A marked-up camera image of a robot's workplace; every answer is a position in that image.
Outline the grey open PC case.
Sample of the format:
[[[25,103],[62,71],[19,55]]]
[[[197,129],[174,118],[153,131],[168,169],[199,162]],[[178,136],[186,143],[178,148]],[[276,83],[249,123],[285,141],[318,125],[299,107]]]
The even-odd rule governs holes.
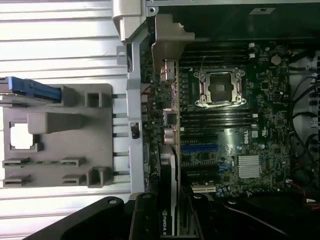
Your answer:
[[[254,8],[275,10],[271,14],[250,15]],[[320,0],[146,0],[145,22],[132,41],[117,48],[118,52],[124,52],[117,61],[128,67],[128,157],[131,189],[135,193],[147,191],[142,52],[150,51],[152,57],[156,15],[172,15],[173,22],[182,24],[187,33],[194,34],[194,40],[186,47],[192,44],[223,47],[261,42],[288,45],[292,52],[288,67],[292,116],[289,188],[277,193],[236,197],[201,194],[208,194],[216,200],[264,196],[276,201],[280,196],[292,196],[308,208],[320,211]],[[152,66],[155,72],[153,57]],[[130,123],[134,122],[140,127],[138,139],[132,139]]]

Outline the green RAM stick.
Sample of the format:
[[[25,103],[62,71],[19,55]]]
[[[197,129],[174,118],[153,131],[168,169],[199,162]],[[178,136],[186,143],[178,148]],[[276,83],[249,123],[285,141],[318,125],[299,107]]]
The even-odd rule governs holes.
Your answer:
[[[13,161],[8,160],[2,163],[3,167],[26,167],[26,166],[78,166],[76,161]]]

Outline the silver CPU chip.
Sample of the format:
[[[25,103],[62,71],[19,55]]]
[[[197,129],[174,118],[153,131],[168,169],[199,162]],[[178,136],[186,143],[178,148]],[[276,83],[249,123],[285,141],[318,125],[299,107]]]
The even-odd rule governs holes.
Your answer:
[[[33,135],[29,133],[27,123],[15,123],[10,128],[10,145],[15,150],[29,150],[33,144]]]

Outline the metal CPU socket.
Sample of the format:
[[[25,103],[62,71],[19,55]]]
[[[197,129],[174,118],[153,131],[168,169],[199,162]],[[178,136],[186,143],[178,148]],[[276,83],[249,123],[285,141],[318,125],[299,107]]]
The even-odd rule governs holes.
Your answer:
[[[247,103],[243,97],[242,79],[245,71],[235,68],[211,68],[197,71],[199,97],[195,105],[209,108],[235,108]]]

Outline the white inner case sticker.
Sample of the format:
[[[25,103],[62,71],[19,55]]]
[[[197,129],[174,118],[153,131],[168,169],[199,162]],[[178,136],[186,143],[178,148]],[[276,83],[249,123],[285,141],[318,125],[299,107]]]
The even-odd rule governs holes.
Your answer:
[[[275,9],[276,9],[275,7],[259,7],[259,8],[254,8],[249,14],[250,15],[269,15]]]

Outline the blue expansion slot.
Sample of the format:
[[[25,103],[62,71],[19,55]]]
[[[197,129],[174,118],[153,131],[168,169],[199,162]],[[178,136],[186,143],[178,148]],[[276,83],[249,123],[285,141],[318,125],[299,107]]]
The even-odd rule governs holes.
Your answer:
[[[219,149],[218,144],[190,144],[183,145],[180,151],[185,154],[202,153],[202,152],[216,152]]]

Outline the hard disk in blue carrier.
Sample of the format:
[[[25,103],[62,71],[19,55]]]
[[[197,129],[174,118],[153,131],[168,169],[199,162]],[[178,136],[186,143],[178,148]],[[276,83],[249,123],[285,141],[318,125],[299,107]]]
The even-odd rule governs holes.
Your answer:
[[[0,78],[0,104],[37,105],[60,103],[61,100],[60,88],[15,76]]]

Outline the black side panel latch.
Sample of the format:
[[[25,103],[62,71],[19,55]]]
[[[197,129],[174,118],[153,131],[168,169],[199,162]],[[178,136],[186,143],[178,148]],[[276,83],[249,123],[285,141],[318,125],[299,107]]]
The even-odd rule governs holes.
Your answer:
[[[140,138],[140,124],[138,122],[130,123],[131,137],[132,139]]]

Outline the green Dell motherboard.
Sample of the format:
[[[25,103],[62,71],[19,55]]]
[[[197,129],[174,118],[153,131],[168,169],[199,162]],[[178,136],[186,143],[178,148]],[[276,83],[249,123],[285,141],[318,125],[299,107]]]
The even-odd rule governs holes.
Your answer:
[[[275,66],[271,57],[281,57]],[[207,141],[182,141],[183,145],[217,144],[217,151],[181,153],[180,171],[191,186],[215,186],[216,198],[279,193],[289,188],[292,132],[289,61],[292,51],[275,41],[218,47],[192,44],[179,60],[180,139],[182,135],[218,135]],[[152,54],[141,54],[142,123],[144,130],[144,188],[149,174],[161,176],[160,146],[164,143],[163,110],[171,106],[168,86],[153,70]],[[238,68],[245,71],[238,107],[202,108],[194,73],[204,69]],[[238,156],[259,155],[261,177],[241,179]]]

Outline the white expansion slot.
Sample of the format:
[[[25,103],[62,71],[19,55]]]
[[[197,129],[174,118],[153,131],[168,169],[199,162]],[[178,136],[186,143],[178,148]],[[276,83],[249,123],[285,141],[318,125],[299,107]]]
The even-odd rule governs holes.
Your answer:
[[[191,188],[194,193],[215,193],[217,191],[214,185],[195,185]]]

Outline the silver finned chipset heatsink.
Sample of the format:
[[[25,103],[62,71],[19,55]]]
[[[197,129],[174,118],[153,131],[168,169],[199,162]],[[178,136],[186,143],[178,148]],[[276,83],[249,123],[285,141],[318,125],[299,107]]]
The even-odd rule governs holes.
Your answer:
[[[259,155],[238,156],[238,176],[240,179],[260,178],[262,174]]]

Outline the black long expansion slot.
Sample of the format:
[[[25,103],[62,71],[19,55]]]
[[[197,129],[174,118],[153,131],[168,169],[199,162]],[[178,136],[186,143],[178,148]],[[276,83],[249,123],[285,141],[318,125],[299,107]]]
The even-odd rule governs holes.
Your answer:
[[[182,141],[212,141],[212,140],[217,140],[218,135],[217,134],[212,134],[212,135],[182,135],[180,137]]]

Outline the grey plastic parts rack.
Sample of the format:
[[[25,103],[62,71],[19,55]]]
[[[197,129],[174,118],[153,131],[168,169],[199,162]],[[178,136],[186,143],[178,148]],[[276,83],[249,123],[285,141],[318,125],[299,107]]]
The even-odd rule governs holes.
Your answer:
[[[112,86],[66,84],[60,103],[3,108],[4,161],[63,161],[70,165],[3,167],[3,186],[101,188],[113,181]],[[30,149],[14,149],[10,129],[26,123]]]

